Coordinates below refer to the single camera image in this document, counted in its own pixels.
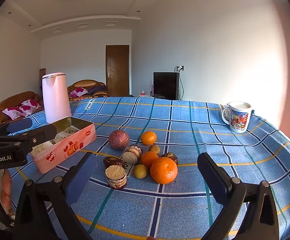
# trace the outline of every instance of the human hand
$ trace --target human hand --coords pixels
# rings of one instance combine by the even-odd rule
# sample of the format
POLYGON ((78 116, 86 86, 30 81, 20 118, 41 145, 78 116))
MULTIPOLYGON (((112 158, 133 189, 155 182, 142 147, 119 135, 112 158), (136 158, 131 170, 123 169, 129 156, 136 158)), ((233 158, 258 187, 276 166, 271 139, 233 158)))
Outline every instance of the human hand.
POLYGON ((7 169, 5 169, 2 177, 1 201, 4 209, 7 211, 9 211, 10 208, 12 207, 11 189, 12 189, 11 174, 7 169))

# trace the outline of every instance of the white wall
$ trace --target white wall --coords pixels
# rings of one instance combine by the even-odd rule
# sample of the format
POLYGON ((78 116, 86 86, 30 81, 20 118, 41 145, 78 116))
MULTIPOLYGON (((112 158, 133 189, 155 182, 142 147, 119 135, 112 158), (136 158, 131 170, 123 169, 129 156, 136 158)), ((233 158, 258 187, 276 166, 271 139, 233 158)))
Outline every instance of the white wall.
POLYGON ((40 40, 0 16, 0 102, 25 91, 40 94, 40 40))
POLYGON ((137 34, 133 95, 149 92, 153 72, 184 65, 183 100, 249 102, 290 137, 287 0, 159 0, 137 34))
POLYGON ((106 84, 106 45, 130 46, 131 74, 131 30, 83 31, 45 39, 41 67, 46 68, 46 73, 64 72, 67 86, 83 79, 106 84))

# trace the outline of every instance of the orange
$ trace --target orange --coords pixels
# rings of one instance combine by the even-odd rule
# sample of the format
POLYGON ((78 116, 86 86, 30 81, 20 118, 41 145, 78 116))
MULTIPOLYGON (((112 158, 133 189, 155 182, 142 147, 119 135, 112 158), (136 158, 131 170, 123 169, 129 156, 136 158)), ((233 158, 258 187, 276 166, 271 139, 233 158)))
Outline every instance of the orange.
POLYGON ((146 152, 141 156, 141 164, 144 164, 147 168, 150 169, 152 163, 158 159, 158 155, 154 152, 146 152))
POLYGON ((150 175, 152 179, 160 184, 172 182, 177 176, 176 163, 167 157, 160 157, 152 163, 150 167, 150 175))
POLYGON ((156 142, 157 136, 153 131, 147 131, 142 134, 142 143, 145 145, 152 145, 156 142))

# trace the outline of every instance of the leather armchair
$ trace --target leather armchair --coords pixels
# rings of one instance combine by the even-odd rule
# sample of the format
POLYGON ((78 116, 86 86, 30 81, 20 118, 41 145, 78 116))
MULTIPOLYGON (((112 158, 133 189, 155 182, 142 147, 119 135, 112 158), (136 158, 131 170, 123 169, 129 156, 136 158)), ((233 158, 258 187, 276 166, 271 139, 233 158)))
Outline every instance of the leather armchair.
POLYGON ((75 82, 74 84, 72 84, 71 86, 69 86, 67 88, 69 101, 78 101, 78 100, 82 100, 85 98, 98 98, 98 97, 107 98, 107 97, 109 97, 107 90, 97 91, 97 92, 93 93, 92 95, 82 95, 81 97, 78 97, 78 98, 73 98, 70 94, 76 88, 85 88, 86 90, 89 90, 89 89, 96 87, 96 86, 106 86, 106 85, 103 82, 98 82, 98 81, 92 80, 92 79, 84 79, 84 80, 80 80, 80 81, 75 82))
MULTIPOLYGON (((0 123, 3 122, 13 122, 13 120, 7 115, 4 114, 2 111, 8 107, 17 107, 20 106, 22 102, 28 100, 28 99, 34 99, 36 102, 38 102, 41 107, 36 109, 35 113, 40 112, 44 110, 44 102, 41 100, 40 96, 38 94, 35 94, 33 91, 27 91, 20 94, 17 94, 15 96, 9 97, 2 102, 0 102, 0 123)), ((15 119, 14 121, 18 121, 22 119, 23 117, 19 117, 15 119)))

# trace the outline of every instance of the pink floral pillow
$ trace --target pink floral pillow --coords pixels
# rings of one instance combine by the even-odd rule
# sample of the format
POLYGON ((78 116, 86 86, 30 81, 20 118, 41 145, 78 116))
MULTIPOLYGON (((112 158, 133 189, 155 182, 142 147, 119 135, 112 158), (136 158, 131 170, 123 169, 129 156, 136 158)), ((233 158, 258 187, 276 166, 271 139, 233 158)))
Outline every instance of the pink floral pillow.
POLYGON ((9 108, 4 109, 2 112, 4 114, 7 114, 12 120, 15 120, 16 118, 19 118, 21 116, 24 116, 24 117, 28 116, 22 113, 18 107, 9 107, 9 108))
POLYGON ((34 107, 26 106, 26 105, 21 105, 19 107, 19 110, 21 110, 25 114, 25 116, 29 116, 29 115, 31 115, 32 113, 35 112, 35 108, 34 107))
POLYGON ((37 108, 41 107, 39 105, 39 103, 37 103, 34 99, 28 99, 28 100, 24 101, 23 103, 21 103, 21 106, 30 106, 30 107, 34 108, 34 111, 37 108))
POLYGON ((70 94, 72 97, 81 97, 82 95, 87 94, 88 91, 85 88, 76 88, 74 91, 72 91, 70 94))

